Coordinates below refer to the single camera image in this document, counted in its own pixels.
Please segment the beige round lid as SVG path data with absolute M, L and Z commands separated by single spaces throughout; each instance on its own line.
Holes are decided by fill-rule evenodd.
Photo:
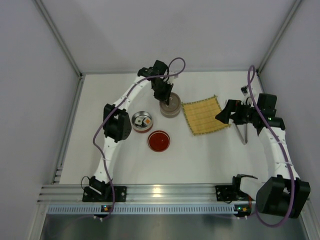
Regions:
M 181 99 L 176 93 L 172 92 L 169 97 L 169 104 L 160 102 L 159 106 L 161 110 L 166 112 L 178 111 L 181 107 Z

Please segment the beige steel container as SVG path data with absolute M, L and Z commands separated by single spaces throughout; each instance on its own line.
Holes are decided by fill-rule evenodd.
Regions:
M 160 106 L 160 113 L 166 118 L 175 118 L 178 116 L 180 111 L 181 111 L 181 106 L 178 106 L 176 108 L 169 108 L 166 105 Z

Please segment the steel tongs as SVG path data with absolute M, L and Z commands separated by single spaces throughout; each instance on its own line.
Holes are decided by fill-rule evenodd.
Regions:
M 242 125 L 237 125 L 233 124 L 236 130 L 236 133 L 242 142 L 243 145 L 246 145 L 248 143 L 248 125 L 247 124 L 242 124 Z

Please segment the orange sushi roll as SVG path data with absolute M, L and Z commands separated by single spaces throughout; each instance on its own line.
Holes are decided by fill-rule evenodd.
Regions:
M 152 123 L 152 120 L 148 117 L 145 117 L 142 121 L 143 125 L 149 126 Z

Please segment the red round lid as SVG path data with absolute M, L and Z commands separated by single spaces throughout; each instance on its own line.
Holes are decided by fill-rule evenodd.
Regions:
M 171 138 L 163 130 L 153 131 L 147 138 L 148 147 L 157 153 L 164 152 L 171 144 Z

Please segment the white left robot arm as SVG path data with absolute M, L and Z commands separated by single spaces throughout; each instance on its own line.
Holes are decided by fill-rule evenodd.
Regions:
M 170 66 L 156 60 L 153 66 L 141 68 L 129 89 L 113 104 L 104 106 L 103 122 L 92 139 L 100 153 L 100 161 L 94 175 L 89 179 L 89 186 L 83 190 L 83 202 L 111 202 L 116 197 L 111 168 L 122 141 L 126 140 L 132 131 L 129 107 L 148 85 L 156 100 L 168 103 L 173 88 L 173 84 L 169 82 L 173 73 Z

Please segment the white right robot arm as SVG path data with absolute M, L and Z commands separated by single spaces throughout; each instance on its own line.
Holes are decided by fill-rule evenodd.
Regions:
M 261 93 L 254 106 L 245 101 L 229 99 L 216 120 L 235 125 L 252 124 L 263 146 L 268 180 L 238 174 L 233 177 L 234 191 L 252 197 L 257 211 L 273 216 L 299 217 L 311 192 L 310 184 L 302 181 L 294 169 L 286 144 L 285 124 L 276 116 L 277 96 Z

